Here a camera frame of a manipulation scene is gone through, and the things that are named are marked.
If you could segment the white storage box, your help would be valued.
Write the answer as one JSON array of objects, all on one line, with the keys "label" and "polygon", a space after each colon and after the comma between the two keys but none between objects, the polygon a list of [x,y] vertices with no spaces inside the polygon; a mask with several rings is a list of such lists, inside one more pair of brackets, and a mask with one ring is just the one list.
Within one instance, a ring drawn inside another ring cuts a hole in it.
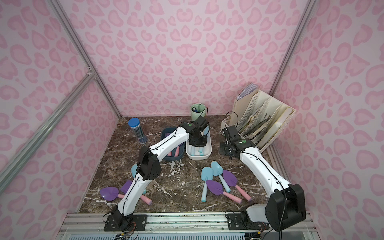
[{"label": "white storage box", "polygon": [[207,126],[203,132],[203,135],[207,135],[207,143],[204,147],[193,147],[186,142],[186,153],[191,160],[206,160],[212,153],[212,141],[210,127]]}]

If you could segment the dark teal storage box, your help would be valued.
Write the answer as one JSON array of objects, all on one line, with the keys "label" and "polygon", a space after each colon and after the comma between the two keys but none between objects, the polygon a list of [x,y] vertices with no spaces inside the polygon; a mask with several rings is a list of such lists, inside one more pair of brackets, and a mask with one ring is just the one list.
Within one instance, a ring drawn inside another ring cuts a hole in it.
[{"label": "dark teal storage box", "polygon": [[[165,139],[167,136],[171,135],[177,128],[175,127],[169,127],[169,128],[165,128],[163,129],[162,131],[162,134],[161,134],[161,140]],[[175,150],[176,148],[174,148],[172,150],[172,156],[171,157],[168,157],[167,155],[163,158],[164,161],[168,161],[168,162],[174,162],[174,161],[180,161],[183,157],[184,157],[184,154],[186,152],[186,143],[182,143],[180,145],[178,145],[180,147],[180,153],[179,153],[179,156],[178,157],[174,157],[175,155]]]}]

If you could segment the blue shovel vertical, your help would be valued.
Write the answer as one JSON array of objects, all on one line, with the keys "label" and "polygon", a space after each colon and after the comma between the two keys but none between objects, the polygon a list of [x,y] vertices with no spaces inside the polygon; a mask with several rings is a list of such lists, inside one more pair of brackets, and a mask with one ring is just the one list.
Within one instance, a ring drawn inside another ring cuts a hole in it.
[{"label": "blue shovel vertical", "polygon": [[204,167],[201,172],[201,180],[204,181],[201,202],[206,202],[207,198],[207,181],[213,179],[213,169],[211,167]]}]

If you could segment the square purple shovel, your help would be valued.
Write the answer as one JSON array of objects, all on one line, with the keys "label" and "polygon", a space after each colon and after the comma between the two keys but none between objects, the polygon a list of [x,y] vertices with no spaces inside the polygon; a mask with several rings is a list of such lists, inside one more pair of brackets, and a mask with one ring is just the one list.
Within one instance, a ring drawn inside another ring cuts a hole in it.
[{"label": "square purple shovel", "polygon": [[[120,191],[126,194],[132,183],[133,182],[131,180],[127,180],[126,183],[120,188]],[[146,193],[147,193],[147,190],[144,190],[140,199],[144,201],[147,205],[151,205],[153,201],[150,198],[145,196]]]}]

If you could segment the round purple shovel pink handle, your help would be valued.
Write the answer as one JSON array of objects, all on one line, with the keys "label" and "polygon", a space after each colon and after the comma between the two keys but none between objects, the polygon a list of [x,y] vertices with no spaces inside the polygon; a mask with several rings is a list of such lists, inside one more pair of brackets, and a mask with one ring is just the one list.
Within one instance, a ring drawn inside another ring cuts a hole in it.
[{"label": "round purple shovel pink handle", "polygon": [[116,198],[123,199],[125,195],[120,194],[116,187],[106,187],[100,190],[100,195],[106,201],[114,201]]}]

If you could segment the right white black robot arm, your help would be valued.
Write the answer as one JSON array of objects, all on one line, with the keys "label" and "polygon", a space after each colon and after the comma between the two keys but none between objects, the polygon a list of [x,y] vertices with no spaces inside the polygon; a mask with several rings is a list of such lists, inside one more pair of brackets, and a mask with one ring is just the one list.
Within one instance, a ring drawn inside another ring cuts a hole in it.
[{"label": "right white black robot arm", "polygon": [[268,195],[265,207],[252,204],[242,210],[244,221],[268,223],[276,232],[281,232],[307,218],[305,192],[292,185],[263,158],[258,147],[242,138],[235,126],[223,129],[226,140],[220,143],[219,153],[239,159],[259,180]]}]

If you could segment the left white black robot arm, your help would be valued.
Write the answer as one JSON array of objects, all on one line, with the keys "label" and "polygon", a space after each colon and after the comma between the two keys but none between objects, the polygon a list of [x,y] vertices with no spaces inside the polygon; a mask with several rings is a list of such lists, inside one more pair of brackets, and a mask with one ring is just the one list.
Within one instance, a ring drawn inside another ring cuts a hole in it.
[{"label": "left white black robot arm", "polygon": [[204,130],[208,126],[209,122],[204,117],[198,117],[195,121],[184,121],[169,136],[157,144],[141,147],[134,182],[123,199],[112,209],[107,221],[118,225],[124,222],[129,223],[142,193],[149,183],[161,174],[161,161],[164,157],[184,143],[198,148],[205,147],[208,135],[204,134]]}]

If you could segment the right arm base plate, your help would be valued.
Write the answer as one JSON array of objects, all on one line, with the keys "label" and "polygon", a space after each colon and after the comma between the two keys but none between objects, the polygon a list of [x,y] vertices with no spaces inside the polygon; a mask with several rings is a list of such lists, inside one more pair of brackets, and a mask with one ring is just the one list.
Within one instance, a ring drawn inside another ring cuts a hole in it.
[{"label": "right arm base plate", "polygon": [[230,231],[235,230],[255,230],[255,231],[265,231],[270,229],[268,223],[263,222],[252,222],[247,219],[244,214],[241,213],[225,213],[225,217],[228,223],[228,229]]}]

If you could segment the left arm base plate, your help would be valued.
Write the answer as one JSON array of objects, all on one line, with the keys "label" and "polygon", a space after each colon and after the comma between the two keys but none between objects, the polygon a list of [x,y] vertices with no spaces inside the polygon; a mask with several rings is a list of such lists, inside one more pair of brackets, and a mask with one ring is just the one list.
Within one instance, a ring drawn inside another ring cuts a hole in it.
[{"label": "left arm base plate", "polygon": [[147,215],[131,215],[129,217],[114,217],[109,215],[104,226],[104,232],[142,232],[146,228]]}]

